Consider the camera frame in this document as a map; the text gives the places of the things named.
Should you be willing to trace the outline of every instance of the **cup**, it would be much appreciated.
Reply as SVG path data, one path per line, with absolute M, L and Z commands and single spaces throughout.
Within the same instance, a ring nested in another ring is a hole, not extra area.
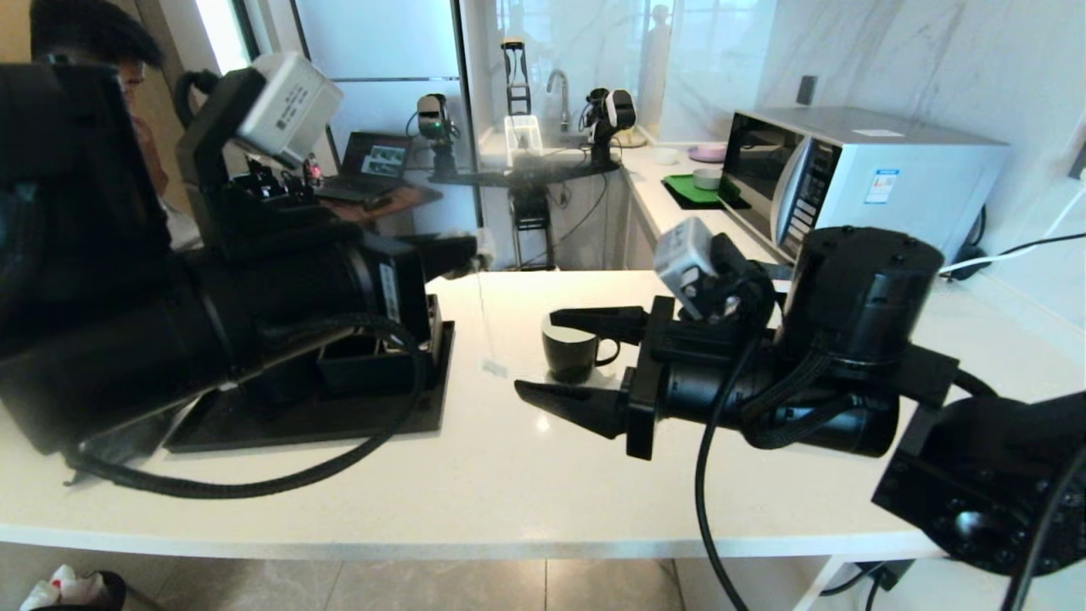
M 543 320 L 543 352 L 551 368 L 551 378 L 561 384 L 581 384 L 589 380 L 594 368 L 615 362 L 621 346 L 615 342 L 615 354 L 598 359 L 599 339 L 591 333 L 551 324 L 551 317 Z
M 699 167 L 694 170 L 694 186 L 706 190 L 715 191 L 720 188 L 720 177 L 724 171 L 718 167 Z

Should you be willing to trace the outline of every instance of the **mug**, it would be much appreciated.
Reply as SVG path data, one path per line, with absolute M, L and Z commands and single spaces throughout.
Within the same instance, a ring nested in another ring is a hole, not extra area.
M 551 368 L 551 378 L 563 384 L 581 384 L 592 375 L 593 368 L 615 362 L 621 346 L 615 342 L 615 354 L 597 359 L 599 339 L 591 333 L 551 324 L 551 317 L 543 320 L 543 352 Z

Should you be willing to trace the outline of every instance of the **label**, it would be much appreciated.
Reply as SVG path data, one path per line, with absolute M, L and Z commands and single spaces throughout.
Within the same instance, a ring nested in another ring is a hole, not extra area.
M 867 136 L 869 138 L 904 138 L 905 133 L 898 133 L 897 131 L 891 131 L 889 129 L 853 129 L 856 133 L 860 136 Z
M 868 190 L 868 196 L 863 199 L 863 203 L 886 203 L 889 201 L 889 193 L 894 190 L 894 182 L 897 181 L 897 176 L 900 173 L 900 169 L 876 169 L 875 179 L 871 181 L 871 189 Z
M 395 322 L 400 321 L 400 289 L 396 285 L 396 273 L 392 266 L 381 263 L 381 287 L 384 289 L 386 316 Z

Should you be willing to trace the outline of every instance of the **table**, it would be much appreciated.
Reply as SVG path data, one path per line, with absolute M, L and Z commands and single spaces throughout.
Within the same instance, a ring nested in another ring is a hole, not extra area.
M 457 322 L 439 433 L 397 438 L 346 472 L 292 493 L 199 501 L 102 482 L 66 488 L 62 459 L 37 455 L 0 410 L 0 540 L 266 559 L 679 558 L 692 559 L 679 561 L 687 608 L 698 608 L 698 588 L 714 596 L 711 582 L 697 577 L 704 550 L 693 473 L 700 428 L 661 423 L 654 460 L 639 461 L 624 456 L 622 440 L 607 442 L 545 415 L 513 390 L 514 378 L 543 380 L 539 322 L 547 313 L 647 307 L 665 291 L 656 277 L 493 272 L 434 280 L 430 289 Z M 933 296 L 915 340 L 961 358 L 964 369 L 1021 399 L 1081 385 L 1074 364 L 956 285 Z M 594 383 L 617 384 L 634 358 L 624 347 Z M 508 379 L 484 371 L 487 359 L 506 368 Z M 295 471 L 350 446 L 160 451 L 143 468 L 242 483 Z M 869 502 L 884 463 L 812 448 L 762 453 L 721 432 L 707 505 L 721 553 L 744 559 L 729 567 L 752 604 L 804 609 L 844 562 L 940 553 L 915 529 Z M 766 575 L 774 575 L 772 587 L 759 585 Z

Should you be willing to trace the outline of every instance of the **glass window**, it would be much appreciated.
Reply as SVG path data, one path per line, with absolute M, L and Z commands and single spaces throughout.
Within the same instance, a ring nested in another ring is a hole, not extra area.
M 207 39 L 220 73 L 248 67 L 251 62 L 241 24 L 230 0 L 197 0 Z

